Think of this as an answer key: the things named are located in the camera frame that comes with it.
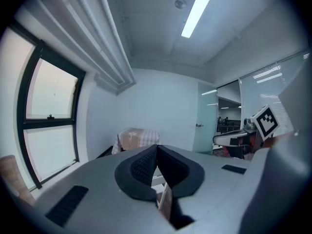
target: fluorescent light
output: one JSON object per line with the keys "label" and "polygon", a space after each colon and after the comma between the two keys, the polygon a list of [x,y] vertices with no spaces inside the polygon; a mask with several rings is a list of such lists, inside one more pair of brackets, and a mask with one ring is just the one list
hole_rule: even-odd
{"label": "fluorescent light", "polygon": [[271,80],[271,79],[276,78],[276,77],[279,77],[279,76],[281,76],[281,75],[282,75],[282,73],[279,73],[279,74],[277,74],[277,75],[275,75],[275,76],[270,76],[270,77],[265,78],[265,79],[262,79],[262,80],[257,80],[257,83],[261,83],[261,82],[264,82],[264,81],[266,81],[266,80]]}
{"label": "fluorescent light", "polygon": [[181,34],[183,37],[189,38],[191,36],[208,2],[209,0],[195,0]]}
{"label": "fluorescent light", "polygon": [[274,67],[274,68],[272,68],[272,69],[270,69],[270,70],[268,70],[268,71],[266,71],[266,72],[263,72],[263,73],[261,73],[261,74],[259,74],[259,75],[254,76],[253,78],[254,78],[254,79],[257,79],[257,78],[259,78],[259,77],[261,77],[261,76],[266,76],[267,74],[272,73],[272,72],[275,71],[275,70],[279,70],[280,68],[281,68],[281,66]]}
{"label": "fluorescent light", "polygon": [[260,97],[262,97],[262,98],[278,98],[278,96],[270,96],[270,95],[266,95],[266,94],[260,94]]}
{"label": "fluorescent light", "polygon": [[214,92],[216,92],[216,89],[215,89],[215,90],[211,90],[211,91],[209,91],[209,92],[205,92],[205,93],[203,93],[203,94],[201,94],[201,95],[204,96],[204,95],[207,95],[207,94],[210,94],[210,93],[214,93]]}

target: black vent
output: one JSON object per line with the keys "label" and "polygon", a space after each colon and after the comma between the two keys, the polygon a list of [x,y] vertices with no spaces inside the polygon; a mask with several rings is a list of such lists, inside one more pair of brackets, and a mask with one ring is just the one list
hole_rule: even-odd
{"label": "black vent", "polygon": [[238,173],[238,174],[244,174],[246,172],[246,168],[241,168],[241,167],[231,166],[231,165],[224,165],[222,169],[228,170],[234,173]]}
{"label": "black vent", "polygon": [[148,152],[131,164],[130,173],[138,181],[151,186],[153,174],[157,166],[156,149]]}
{"label": "black vent", "polygon": [[75,185],[45,216],[63,227],[88,190]]}

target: ceiling panel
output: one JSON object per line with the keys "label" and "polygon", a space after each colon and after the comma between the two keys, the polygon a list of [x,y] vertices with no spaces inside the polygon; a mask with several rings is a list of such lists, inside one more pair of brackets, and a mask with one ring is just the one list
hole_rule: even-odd
{"label": "ceiling panel", "polygon": [[120,0],[132,46],[131,58],[171,61],[212,72],[208,61],[246,28],[274,0],[210,0],[190,38],[181,32],[195,0]]}

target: window frame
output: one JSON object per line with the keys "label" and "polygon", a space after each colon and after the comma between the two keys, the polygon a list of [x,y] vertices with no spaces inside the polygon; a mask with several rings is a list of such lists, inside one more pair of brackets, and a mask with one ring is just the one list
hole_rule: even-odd
{"label": "window frame", "polygon": [[[78,156],[78,148],[77,148],[77,134],[76,134],[76,123],[77,123],[77,108],[78,108],[78,100],[81,92],[81,87],[83,83],[83,79],[85,76],[85,71],[79,69],[66,58],[58,54],[56,51],[51,49],[49,46],[45,44],[43,40],[36,38],[33,34],[27,31],[22,25],[20,25],[16,20],[14,20],[10,25],[15,33],[29,41],[33,45],[35,45],[35,49],[32,52],[28,63],[25,67],[24,73],[22,75],[20,87],[19,87],[19,95],[17,102],[17,131],[18,131],[18,139],[19,145],[21,149],[21,153],[23,159],[25,161],[27,170],[35,184],[35,186],[40,189],[42,184],[56,176],[57,174],[64,171],[66,168],[61,171],[56,172],[50,177],[44,179],[42,182],[36,176],[34,168],[31,164],[30,158],[28,156],[27,147],[24,138],[24,130],[27,129],[38,129],[38,128],[48,128],[48,127],[56,127],[56,126],[73,126],[73,144],[74,144],[74,152],[75,152],[75,162],[79,162]],[[26,118],[26,105],[27,98],[30,88],[30,83],[36,68],[36,65],[39,59],[43,59],[48,63],[56,66],[57,68],[75,76],[78,80],[76,82],[76,88],[72,101],[72,110],[70,118],[51,118],[51,119],[27,119]]]}

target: window sill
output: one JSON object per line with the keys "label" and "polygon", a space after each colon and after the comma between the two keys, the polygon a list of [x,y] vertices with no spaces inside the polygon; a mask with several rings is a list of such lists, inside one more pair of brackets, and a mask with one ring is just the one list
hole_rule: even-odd
{"label": "window sill", "polygon": [[55,183],[60,181],[62,178],[66,177],[67,175],[72,173],[74,170],[79,168],[81,165],[82,165],[82,163],[76,162],[73,165],[65,168],[62,171],[60,171],[59,173],[56,173],[55,175],[53,175],[52,178],[49,178],[48,181],[46,181],[45,183],[42,184],[42,188],[40,188],[40,189],[38,189],[38,188],[33,189],[30,192],[31,195],[34,197],[35,200],[37,200],[45,190],[47,190],[48,188],[53,186]]}

